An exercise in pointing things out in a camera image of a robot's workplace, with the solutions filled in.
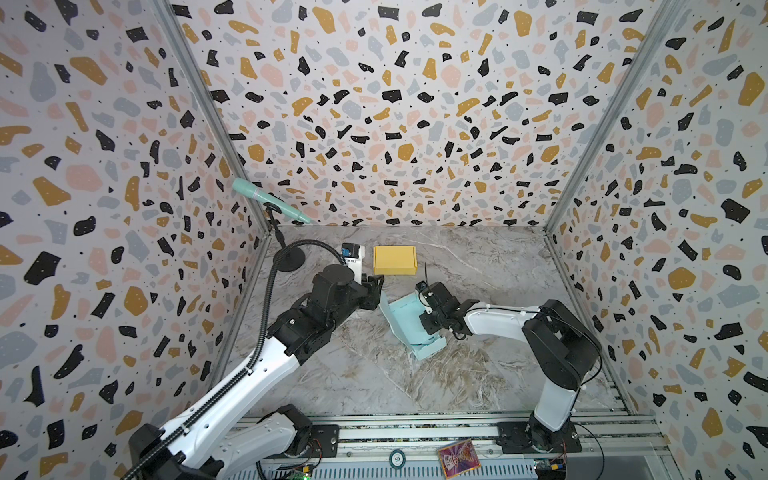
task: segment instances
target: terrazzo wallpaper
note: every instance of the terrazzo wallpaper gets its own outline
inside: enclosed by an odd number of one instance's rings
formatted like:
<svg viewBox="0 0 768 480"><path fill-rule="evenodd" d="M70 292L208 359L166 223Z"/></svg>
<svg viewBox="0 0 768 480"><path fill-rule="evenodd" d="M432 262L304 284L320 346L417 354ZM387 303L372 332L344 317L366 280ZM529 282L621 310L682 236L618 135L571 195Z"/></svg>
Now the terrazzo wallpaper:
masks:
<svg viewBox="0 0 768 480"><path fill-rule="evenodd" d="M688 478L768 478L768 4L690 2L554 240Z"/></svg>
<svg viewBox="0 0 768 480"><path fill-rule="evenodd" d="M0 2L0 478L119 477L206 392L255 263L147 8Z"/></svg>
<svg viewBox="0 0 768 480"><path fill-rule="evenodd" d="M171 0L253 182L321 224L543 224L660 0Z"/></svg>

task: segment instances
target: marble floor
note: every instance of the marble floor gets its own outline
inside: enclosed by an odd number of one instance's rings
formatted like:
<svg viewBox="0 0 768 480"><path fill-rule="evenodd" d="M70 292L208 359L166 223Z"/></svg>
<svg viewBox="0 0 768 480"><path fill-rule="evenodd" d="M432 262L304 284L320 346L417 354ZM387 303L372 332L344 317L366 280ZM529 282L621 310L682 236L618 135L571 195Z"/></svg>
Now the marble floor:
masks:
<svg viewBox="0 0 768 480"><path fill-rule="evenodd" d="M550 298L572 308L540 229L527 227L283 227L286 241L317 239L340 248L343 241L366 245L363 272L372 274L372 247L413 245L416 276L388 276L390 302L414 290L424 278L442 281L461 301L480 299L497 305L535 306ZM228 370L256 345L273 240L264 260ZM312 277L335 260L324 249L303 247L304 265L279 273L270 322L309 292ZM251 410L261 416L293 403L307 415L368 415L414 412L531 411L541 393L544 374L522 342L493 336L458 341L432 358L416 361L395 338L380 310L361 310L334 333L330 343L270 390ZM621 409L616 389L601 373L579 395L578 409Z"/></svg>

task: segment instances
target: metal frame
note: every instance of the metal frame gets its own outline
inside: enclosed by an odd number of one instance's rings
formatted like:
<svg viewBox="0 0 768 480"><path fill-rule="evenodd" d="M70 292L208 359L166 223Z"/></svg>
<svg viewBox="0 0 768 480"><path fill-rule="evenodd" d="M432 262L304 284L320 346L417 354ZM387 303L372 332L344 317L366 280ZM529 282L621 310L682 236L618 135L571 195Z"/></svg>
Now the metal frame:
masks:
<svg viewBox="0 0 768 480"><path fill-rule="evenodd" d="M598 128L592 139L589 140L587 147L584 149L584 153L581 155L581 159L576 164L576 168L571 173L568 182L563 188L562 194L557 204L555 204L552 213L550 214L547 223L547 234L554 232L560 219L565 212L571 206L571 200L576 196L578 188L584 179L585 174L594 164L594 160L601 152L603 143L606 137L611 132L613 125L619 118L619 115L627 106L627 102L631 99L631 95L634 89L640 84L645 72L650 67L653 61L656 50L661 42L664 40L664 36L672 28L672 24L677 19L677 14L687 3L688 0L663 0L659 11L650 21L648 31L645 34L645 39L640 43L640 47L637 50L637 54L632 60L632 64L627 69L627 73L624 75L621 85L616 90L611 103L608 104L608 108L605 114L598 122Z"/></svg>

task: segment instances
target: black round base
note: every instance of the black round base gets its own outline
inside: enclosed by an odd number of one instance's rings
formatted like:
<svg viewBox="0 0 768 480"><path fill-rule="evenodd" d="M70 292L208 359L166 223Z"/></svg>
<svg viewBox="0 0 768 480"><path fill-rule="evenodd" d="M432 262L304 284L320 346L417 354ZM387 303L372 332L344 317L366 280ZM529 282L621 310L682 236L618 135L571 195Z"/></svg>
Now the black round base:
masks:
<svg viewBox="0 0 768 480"><path fill-rule="evenodd" d="M304 264L305 259L306 256L304 255L304 251L300 248L294 248L288 252L282 261L280 261L277 265L277 269L281 272L293 272L294 270L298 270Z"/></svg>

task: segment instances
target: teal microphone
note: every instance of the teal microphone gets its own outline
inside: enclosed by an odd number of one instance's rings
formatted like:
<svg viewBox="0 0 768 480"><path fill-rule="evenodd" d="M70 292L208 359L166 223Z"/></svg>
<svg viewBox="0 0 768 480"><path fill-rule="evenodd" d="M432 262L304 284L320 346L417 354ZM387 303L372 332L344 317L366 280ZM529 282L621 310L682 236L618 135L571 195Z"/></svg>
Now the teal microphone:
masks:
<svg viewBox="0 0 768 480"><path fill-rule="evenodd" d="M291 207L281 199L261 191L256 185L250 183L248 180L236 178L235 182L232 184L232 188L234 188L237 193L243 194L248 198L253 198L260 204L272 204L280 209L280 213L287 215L294 220L298 220L307 225L312 223L312 220L307 215L302 214L296 208Z"/></svg>

